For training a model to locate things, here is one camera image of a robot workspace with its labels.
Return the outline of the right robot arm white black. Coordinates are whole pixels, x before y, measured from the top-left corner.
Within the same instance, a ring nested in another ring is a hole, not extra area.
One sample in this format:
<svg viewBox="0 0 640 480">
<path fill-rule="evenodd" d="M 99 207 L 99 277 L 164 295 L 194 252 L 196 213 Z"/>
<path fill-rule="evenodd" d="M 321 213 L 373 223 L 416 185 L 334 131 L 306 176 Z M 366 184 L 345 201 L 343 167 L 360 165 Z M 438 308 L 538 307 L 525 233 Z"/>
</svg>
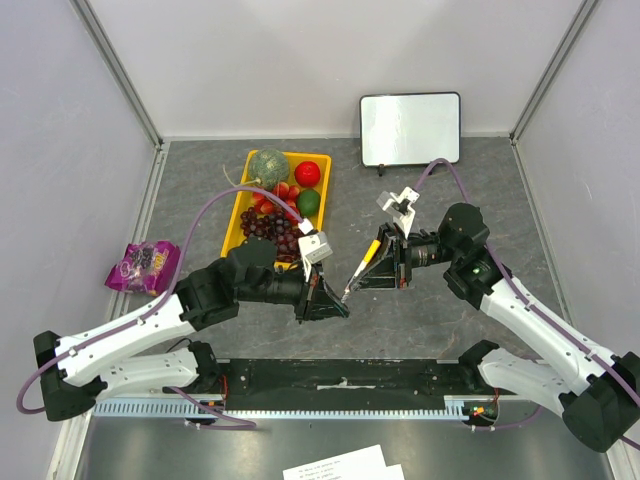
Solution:
<svg viewBox="0 0 640 480">
<path fill-rule="evenodd" d="M 639 357 L 617 355 L 588 339 L 536 299 L 487 245 L 480 209 L 456 203 L 437 231 L 406 233 L 405 221 L 380 227 L 347 283 L 365 289 L 403 289 L 417 268 L 446 264 L 447 287 L 460 300 L 496 320 L 526 343 L 539 360 L 517 357 L 480 341 L 459 359 L 458 381 L 467 392 L 503 389 L 558 415 L 582 444 L 604 453 L 639 420 Z"/>
</svg>

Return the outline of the yellow marker cap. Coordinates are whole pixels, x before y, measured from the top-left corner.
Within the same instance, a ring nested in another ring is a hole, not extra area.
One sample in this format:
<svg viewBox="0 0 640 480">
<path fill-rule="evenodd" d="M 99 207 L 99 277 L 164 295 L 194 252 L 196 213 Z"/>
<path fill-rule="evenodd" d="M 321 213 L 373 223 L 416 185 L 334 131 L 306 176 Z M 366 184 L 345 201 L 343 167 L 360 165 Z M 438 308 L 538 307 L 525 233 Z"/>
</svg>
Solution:
<svg viewBox="0 0 640 480">
<path fill-rule="evenodd" d="M 365 264 L 368 264 L 372 260 L 372 258 L 375 256 L 376 252 L 378 251 L 380 245 L 381 245 L 381 242 L 379 240 L 375 239 L 372 241 L 365 256 L 363 257 L 363 262 Z"/>
</svg>

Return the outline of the white whiteboard marker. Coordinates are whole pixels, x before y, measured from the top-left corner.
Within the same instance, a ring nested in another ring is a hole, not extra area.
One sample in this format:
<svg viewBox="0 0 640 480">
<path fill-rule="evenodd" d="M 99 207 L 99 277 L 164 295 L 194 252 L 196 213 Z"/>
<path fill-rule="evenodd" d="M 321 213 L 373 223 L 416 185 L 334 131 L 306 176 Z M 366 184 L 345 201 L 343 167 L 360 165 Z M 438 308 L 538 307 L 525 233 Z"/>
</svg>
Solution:
<svg viewBox="0 0 640 480">
<path fill-rule="evenodd" d="M 344 292 L 343 292 L 343 295 L 342 295 L 342 298 L 341 298 L 341 301 L 343 303 L 345 303 L 347 298 L 349 297 L 349 295 L 351 293 L 351 288 L 352 288 L 354 282 L 356 281 L 358 276 L 365 270 L 365 268 L 368 266 L 368 264 L 365 264 L 363 262 L 363 259 L 361 260 L 361 262 L 358 265 L 358 267 L 356 268 L 354 274 L 351 276 L 351 278 L 349 279 L 349 281 L 347 282 L 347 284 L 346 284 L 346 286 L 344 288 Z"/>
</svg>

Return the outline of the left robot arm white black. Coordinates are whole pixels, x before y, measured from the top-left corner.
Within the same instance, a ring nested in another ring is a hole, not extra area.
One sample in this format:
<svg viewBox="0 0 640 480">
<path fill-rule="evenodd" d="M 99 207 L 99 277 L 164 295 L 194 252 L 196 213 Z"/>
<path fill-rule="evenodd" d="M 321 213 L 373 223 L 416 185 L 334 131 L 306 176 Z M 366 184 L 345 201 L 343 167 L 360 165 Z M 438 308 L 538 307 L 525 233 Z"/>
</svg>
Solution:
<svg viewBox="0 0 640 480">
<path fill-rule="evenodd" d="M 299 239 L 302 264 L 278 269 L 278 250 L 251 237 L 227 256 L 192 272 L 149 304 L 108 324 L 62 337 L 37 335 L 34 351 L 44 412 L 57 422 L 121 393 L 210 393 L 224 375 L 210 345 L 173 352 L 145 350 L 237 317 L 243 302 L 292 306 L 299 322 L 346 318 L 348 307 L 326 284 L 321 262 L 331 253 L 323 235 Z"/>
</svg>

